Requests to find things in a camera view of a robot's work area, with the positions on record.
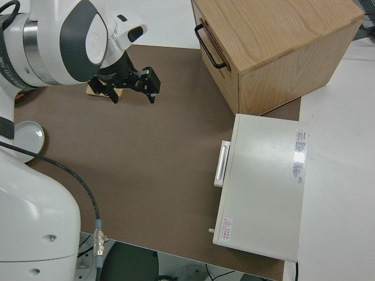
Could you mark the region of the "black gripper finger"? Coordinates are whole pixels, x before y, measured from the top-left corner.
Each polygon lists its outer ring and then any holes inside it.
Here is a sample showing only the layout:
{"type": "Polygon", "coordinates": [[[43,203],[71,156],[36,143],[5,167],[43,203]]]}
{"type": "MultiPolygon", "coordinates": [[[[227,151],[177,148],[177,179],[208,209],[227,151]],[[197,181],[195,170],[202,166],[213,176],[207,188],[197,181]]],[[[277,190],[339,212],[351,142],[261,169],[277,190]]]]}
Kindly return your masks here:
{"type": "Polygon", "coordinates": [[[93,77],[89,81],[89,94],[109,98],[115,104],[119,100],[119,95],[115,91],[114,86],[101,82],[97,77],[93,77]]]}
{"type": "Polygon", "coordinates": [[[160,92],[161,82],[152,67],[145,67],[128,76],[128,86],[136,92],[145,94],[149,102],[154,104],[155,97],[160,92]]]}

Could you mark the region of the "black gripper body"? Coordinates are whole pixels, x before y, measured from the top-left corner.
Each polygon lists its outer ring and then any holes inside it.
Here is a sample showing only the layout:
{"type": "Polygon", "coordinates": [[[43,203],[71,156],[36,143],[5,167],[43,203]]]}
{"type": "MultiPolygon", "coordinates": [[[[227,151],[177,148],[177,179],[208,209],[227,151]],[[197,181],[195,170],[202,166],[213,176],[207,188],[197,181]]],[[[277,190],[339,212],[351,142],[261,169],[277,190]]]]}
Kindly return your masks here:
{"type": "Polygon", "coordinates": [[[96,77],[108,85],[122,86],[125,78],[136,71],[129,55],[124,53],[114,64],[99,69],[96,77]]]}

